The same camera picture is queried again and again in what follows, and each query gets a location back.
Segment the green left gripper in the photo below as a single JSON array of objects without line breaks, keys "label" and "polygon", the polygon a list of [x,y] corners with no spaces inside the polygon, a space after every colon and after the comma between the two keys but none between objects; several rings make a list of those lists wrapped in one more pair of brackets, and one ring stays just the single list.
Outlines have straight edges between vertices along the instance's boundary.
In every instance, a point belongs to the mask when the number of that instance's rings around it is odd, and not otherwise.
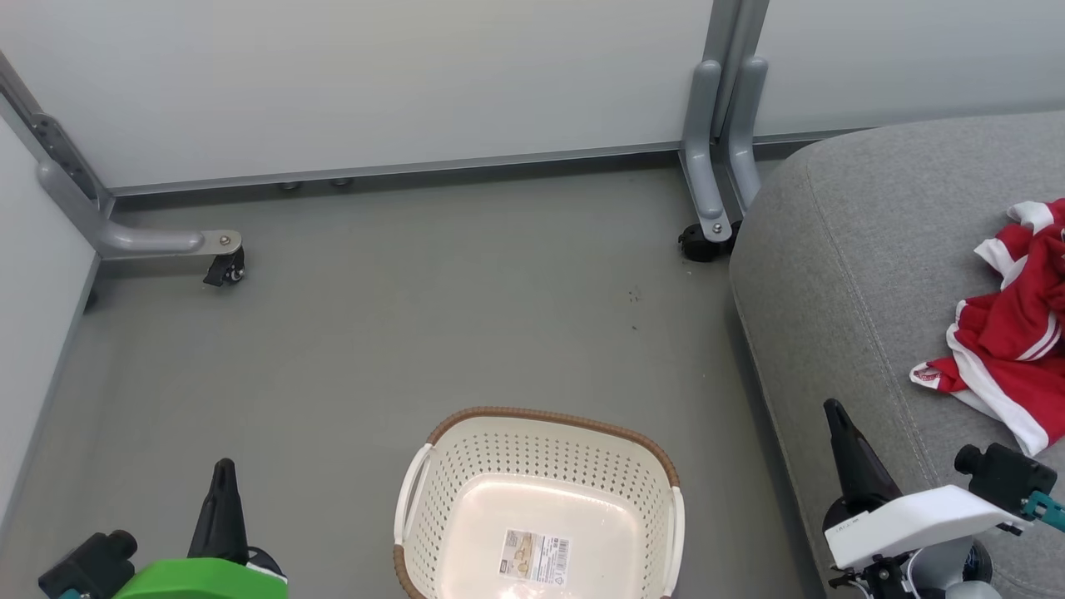
[{"label": "green left gripper", "polygon": [[288,598],[288,580],[245,566],[250,560],[235,463],[218,460],[187,557],[153,562],[116,598]]}]

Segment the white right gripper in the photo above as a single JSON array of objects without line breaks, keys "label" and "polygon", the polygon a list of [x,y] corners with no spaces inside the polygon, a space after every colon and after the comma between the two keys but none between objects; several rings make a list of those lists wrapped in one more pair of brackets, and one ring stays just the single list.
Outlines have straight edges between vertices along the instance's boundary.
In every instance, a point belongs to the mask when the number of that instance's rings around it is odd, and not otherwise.
[{"label": "white right gripper", "polygon": [[955,485],[902,493],[874,449],[837,399],[823,410],[841,496],[823,518],[830,564],[859,570],[879,560],[906,557],[918,574],[963,574],[977,537],[1030,523]]}]

